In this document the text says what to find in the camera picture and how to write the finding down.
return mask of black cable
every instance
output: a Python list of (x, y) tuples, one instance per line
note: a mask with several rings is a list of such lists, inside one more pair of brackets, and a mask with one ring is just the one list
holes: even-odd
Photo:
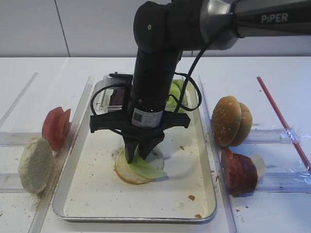
[(94, 100), (96, 98), (96, 96), (101, 93), (102, 91), (108, 89), (108, 88), (112, 88), (112, 87), (126, 87), (126, 83), (116, 83), (116, 84), (112, 84), (109, 86), (104, 86), (103, 88), (99, 89), (97, 92), (95, 92), (95, 94), (92, 96), (91, 101), (90, 101), (90, 107), (91, 107), (91, 111), (93, 113), (94, 116), (97, 116), (97, 113), (94, 110)]
[(155, 135), (155, 134), (157, 134), (157, 133), (163, 131), (166, 127), (168, 127), (168, 126), (172, 123), (172, 121), (173, 121), (173, 119), (175, 118), (175, 116), (176, 116), (176, 114), (177, 114), (177, 112), (178, 112), (180, 106), (182, 105), (182, 99), (183, 99), (183, 96), (185, 95), (186, 87), (187, 87), (187, 84), (188, 84), (189, 79), (191, 78), (191, 74), (192, 74), (193, 71), (194, 71), (194, 68), (196, 67), (196, 65), (197, 65), (197, 63), (199, 62), (200, 58), (202, 57), (203, 53), (204, 53), (216, 40), (218, 40), (218, 39), (222, 36), (222, 34), (223, 34), (226, 30), (228, 30), (229, 27), (230, 27), (230, 25), (225, 26), (225, 27), (221, 28), (216, 34), (214, 34), (214, 36), (212, 36), (212, 37), (209, 39), (209, 41), (205, 44), (205, 46), (200, 50), (200, 52), (198, 53), (198, 55), (195, 57), (195, 59), (194, 59), (192, 65), (191, 65), (191, 67), (190, 67), (190, 69), (189, 69), (189, 71), (188, 71), (188, 74), (187, 74), (187, 76), (186, 76), (186, 78), (185, 78), (185, 80), (184, 80), (183, 87), (181, 88), (181, 91), (180, 91), (180, 98), (179, 98), (179, 100), (178, 100), (178, 102), (177, 102), (177, 105), (176, 105), (176, 107), (175, 107), (175, 110), (174, 110), (172, 116), (170, 117), (170, 119), (168, 120), (168, 122), (167, 122), (165, 125), (163, 125), (162, 127), (158, 128), (158, 129), (156, 129), (156, 130), (154, 130), (153, 132), (150, 132), (149, 134), (144, 135), (142, 138), (146, 138), (146, 137), (153, 136), (153, 135)]
[[(176, 74), (176, 75), (183, 76), (183, 77), (187, 77), (187, 74), (185, 74), (185, 73), (177, 73), (177, 72), (175, 72), (175, 74)], [(188, 108), (188, 107), (186, 107), (186, 106), (184, 106), (184, 105), (181, 104), (181, 105), (180, 105), (180, 108), (182, 108), (182, 109), (184, 109), (184, 110), (186, 110), (186, 111), (188, 111), (188, 112), (192, 112), (192, 111), (196, 110), (198, 107), (200, 107), (200, 105), (201, 105), (201, 103), (202, 103), (202, 94), (201, 94), (201, 92), (200, 92), (200, 90), (199, 90), (199, 87), (197, 86), (197, 84), (195, 83), (195, 81), (193, 80), (192, 77), (189, 77), (189, 82), (193, 85), (194, 89), (196, 90), (196, 92), (197, 92), (197, 94), (198, 94), (198, 104), (196, 105), (195, 108)], [(169, 96), (171, 96), (171, 97), (176, 101), (176, 103), (178, 102), (178, 99), (177, 99), (176, 96), (174, 96), (174, 95), (172, 95), (172, 94), (170, 94)]]
[[(124, 133), (124, 132), (120, 132), (120, 131), (117, 131), (116, 129), (109, 129), (109, 128), (108, 128), (108, 129), (111, 130), (111, 131), (114, 132), (114, 133), (117, 133), (117, 134), (121, 135), (121, 136), (128, 137), (128, 138), (132, 138), (132, 139), (135, 139), (135, 140), (141, 140), (141, 139), (143, 139), (143, 138), (147, 138), (147, 137), (153, 136), (153, 135), (158, 134), (158, 133), (162, 132), (163, 130), (165, 130), (165, 129), (172, 123), (172, 121), (173, 121), (173, 119), (175, 118), (175, 116), (176, 116), (176, 114), (177, 114), (179, 108), (183, 108), (183, 109), (185, 109), (185, 110), (187, 110), (187, 111), (193, 111), (193, 110), (197, 109), (197, 108), (201, 105), (201, 102), (202, 102), (202, 94), (201, 94), (201, 92), (200, 92), (200, 90), (199, 90), (197, 84), (196, 84), (195, 81), (192, 79), (191, 74), (193, 73), (194, 68), (196, 67), (196, 65), (197, 65), (197, 63), (199, 62), (200, 58), (202, 57), (203, 53), (204, 53), (204, 52), (205, 52), (205, 51), (206, 51), (206, 50), (207, 50), (207, 49), (208, 49), (208, 48), (209, 48), (209, 47), (210, 47), (210, 46), (211, 46), (211, 45), (212, 45), (212, 44), (227, 30), (227, 29), (228, 29), (228, 28), (229, 28), (229, 26), (223, 27), (223, 28), (220, 29), (214, 36), (212, 36), (212, 37), (210, 38), (210, 40), (205, 44), (205, 46), (200, 50), (200, 52), (198, 53), (198, 55), (195, 57), (195, 59), (194, 59), (192, 65), (191, 65), (191, 67), (190, 67), (190, 69), (189, 69), (189, 71), (188, 71), (188, 74), (184, 74), (184, 73), (175, 73), (175, 74), (177, 74), (177, 75), (182, 75), (182, 76), (184, 76), (184, 77), (186, 77), (186, 78), (185, 78), (185, 80), (184, 80), (183, 86), (182, 86), (181, 91), (180, 91), (180, 98), (177, 99), (175, 96), (170, 95), (170, 96), (172, 96), (172, 97), (175, 99), (175, 101), (177, 102), (177, 105), (176, 105), (176, 107), (175, 107), (175, 110), (174, 110), (172, 116), (170, 117), (170, 119), (168, 120), (168, 122), (167, 122), (165, 125), (163, 125), (162, 127), (158, 128), (158, 129), (155, 129), (155, 130), (151, 131), (150, 133), (147, 133), (147, 134), (145, 134), (145, 135), (143, 135), (143, 136), (140, 136), (140, 137), (137, 137), (137, 136), (134, 136), (134, 135), (131, 135), (131, 134), (127, 134), (127, 133)], [(195, 90), (197, 91), (198, 99), (199, 99), (199, 100), (198, 100), (197, 106), (196, 106), (195, 108), (193, 108), (193, 109), (188, 108), (188, 107), (186, 107), (186, 106), (184, 106), (184, 105), (182, 104), (182, 101), (183, 101), (183, 98), (184, 98), (184, 95), (185, 95), (185, 91), (186, 91), (186, 87), (187, 87), (188, 82), (190, 82), (190, 83), (194, 86)], [(98, 91), (93, 95), (93, 97), (91, 98), (91, 101), (90, 101), (90, 105), (91, 105), (90, 107), (91, 107), (91, 111), (92, 111), (93, 115), (97, 116), (97, 114), (96, 114), (96, 112), (95, 112), (95, 110), (94, 110), (94, 100), (95, 100), (96, 96), (97, 96), (99, 93), (101, 93), (102, 91), (104, 91), (104, 90), (106, 90), (106, 89), (108, 89), (108, 88), (112, 88), (112, 87), (125, 87), (126, 85), (127, 85), (127, 84), (125, 84), (125, 83), (117, 83), (117, 84), (105, 86), (105, 87), (101, 88), (100, 90), (98, 90)]]

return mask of qr code label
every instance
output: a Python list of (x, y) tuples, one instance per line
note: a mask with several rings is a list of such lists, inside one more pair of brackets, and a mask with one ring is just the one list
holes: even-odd
[(132, 124), (141, 128), (155, 128), (159, 126), (162, 114), (163, 111), (148, 113), (135, 108), (132, 116)]
[(134, 120), (141, 122), (142, 121), (142, 114), (134, 113)]

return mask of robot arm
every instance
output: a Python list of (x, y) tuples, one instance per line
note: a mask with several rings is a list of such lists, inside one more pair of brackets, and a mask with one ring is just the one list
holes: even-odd
[(189, 125), (187, 114), (177, 113), (183, 96), (174, 113), (164, 111), (183, 51), (201, 50), (201, 56), (205, 49), (229, 49), (238, 38), (246, 36), (311, 34), (310, 10), (311, 0), (172, 0), (166, 5), (146, 2), (134, 19), (138, 52), (122, 110), (91, 116), (91, 132), (113, 130), (123, 136), (128, 163), (137, 149), (145, 159), (164, 139), (164, 129)]

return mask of red straw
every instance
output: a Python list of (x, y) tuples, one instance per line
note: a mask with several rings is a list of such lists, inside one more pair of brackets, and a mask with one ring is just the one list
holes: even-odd
[[(264, 93), (266, 94), (266, 96), (267, 96), (269, 102), (271, 103), (271, 105), (272, 105), (272, 107), (273, 107), (273, 109), (274, 109), (274, 111), (275, 111), (277, 117), (278, 117), (279, 120), (281, 121), (283, 127), (284, 127), (285, 129), (289, 129), (289, 125), (287, 124), (285, 118), (283, 117), (282, 113), (280, 112), (279, 108), (277, 107), (276, 103), (274, 102), (272, 96), (270, 95), (270, 93), (269, 93), (269, 91), (268, 91), (266, 85), (263, 83), (261, 77), (257, 77), (257, 80), (258, 80), (259, 84), (261, 85), (261, 87), (262, 87)], [(292, 140), (292, 143), (293, 143), (294, 147), (296, 148), (296, 151), (298, 152), (298, 154), (299, 154), (301, 160), (303, 161), (304, 165), (306, 166), (307, 170), (308, 170), (308, 171), (311, 171), (310, 162), (309, 162), (309, 160), (307, 159), (305, 153), (303, 152), (303, 150), (302, 150), (300, 144), (297, 143), (297, 142), (294, 142), (292, 138), (291, 138), (291, 140)]]

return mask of bottom bun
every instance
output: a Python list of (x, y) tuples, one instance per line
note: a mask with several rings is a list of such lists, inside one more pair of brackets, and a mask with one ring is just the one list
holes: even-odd
[(27, 192), (38, 194), (44, 190), (54, 166), (49, 143), (44, 138), (31, 140), (24, 148), (18, 174)]
[[(156, 169), (164, 168), (163, 154), (157, 147), (155, 147), (152, 152), (147, 156), (146, 161)], [(130, 184), (143, 184), (151, 182), (153, 180), (140, 176), (131, 169), (131, 167), (127, 163), (124, 148), (116, 156), (115, 171), (117, 175), (121, 178), (121, 180)]]

